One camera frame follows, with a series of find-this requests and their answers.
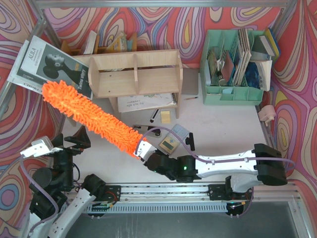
gray floor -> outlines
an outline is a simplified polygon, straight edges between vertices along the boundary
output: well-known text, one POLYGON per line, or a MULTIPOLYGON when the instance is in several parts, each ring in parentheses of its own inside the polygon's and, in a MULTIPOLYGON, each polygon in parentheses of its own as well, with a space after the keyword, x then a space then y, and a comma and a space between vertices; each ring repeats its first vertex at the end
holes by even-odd
POLYGON ((217 213, 81 216, 67 238, 297 238, 287 203, 253 203, 240 219, 217 213))

fluffy orange brush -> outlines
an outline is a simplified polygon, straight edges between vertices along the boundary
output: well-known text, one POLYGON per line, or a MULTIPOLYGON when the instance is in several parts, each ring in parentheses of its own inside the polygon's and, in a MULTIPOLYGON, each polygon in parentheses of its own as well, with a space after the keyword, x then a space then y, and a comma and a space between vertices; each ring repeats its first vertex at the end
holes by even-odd
POLYGON ((113 115, 105 113, 92 101, 79 94, 64 81, 48 82, 43 86, 44 101, 50 103, 61 113, 87 127, 89 131, 100 134, 121 151, 135 157, 133 152, 142 135, 128 127, 113 115))

spiral notebook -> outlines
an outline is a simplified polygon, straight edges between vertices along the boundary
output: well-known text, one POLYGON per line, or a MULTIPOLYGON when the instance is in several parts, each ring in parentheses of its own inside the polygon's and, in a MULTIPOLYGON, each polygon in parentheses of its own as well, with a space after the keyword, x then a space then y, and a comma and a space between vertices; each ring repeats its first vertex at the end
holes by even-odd
POLYGON ((120 113, 163 108, 172 105, 176 105, 176 97, 174 93, 118 97, 118 110, 120 113))

pencil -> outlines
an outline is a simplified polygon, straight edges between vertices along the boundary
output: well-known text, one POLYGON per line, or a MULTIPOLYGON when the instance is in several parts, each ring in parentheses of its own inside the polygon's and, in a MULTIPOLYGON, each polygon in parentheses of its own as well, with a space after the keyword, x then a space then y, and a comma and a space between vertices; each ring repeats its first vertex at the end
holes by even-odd
POLYGON ((185 100, 190 100, 190 99, 195 99, 195 98, 198 98, 198 97, 185 98, 185 100))

white table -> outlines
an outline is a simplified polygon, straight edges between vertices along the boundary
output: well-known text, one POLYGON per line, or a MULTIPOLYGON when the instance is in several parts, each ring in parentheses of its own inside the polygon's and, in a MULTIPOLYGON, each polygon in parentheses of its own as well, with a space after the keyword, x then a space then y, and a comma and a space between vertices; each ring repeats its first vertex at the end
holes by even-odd
MULTIPOLYGON (((160 117, 154 123, 150 123, 153 110, 144 110, 123 113, 121 119, 127 125, 163 125, 168 128, 178 123, 194 134, 197 155, 226 155, 253 149, 255 143, 264 143, 265 138, 255 107, 253 106, 206 106, 203 104, 201 86, 199 85, 199 98, 184 100, 192 97, 182 95, 179 119, 175 118, 175 110, 171 109, 171 124, 161 124, 160 117)), ((108 99, 93 100, 105 112, 112 113, 112 107, 108 99)), ((64 136, 73 135, 80 127, 73 127, 65 120, 63 128, 64 136)), ((148 141, 154 146, 164 139, 166 131, 162 131, 159 139, 148 137, 148 141)), ((89 174, 96 174, 105 182, 171 182, 165 176, 149 171, 142 162, 136 160, 99 135, 89 131, 91 148, 86 149, 81 155, 74 157, 74 163, 80 169, 81 179, 89 174)), ((187 151, 179 145, 172 154, 173 158, 187 155, 187 151)), ((226 176, 212 176, 202 181, 224 181, 226 176)))

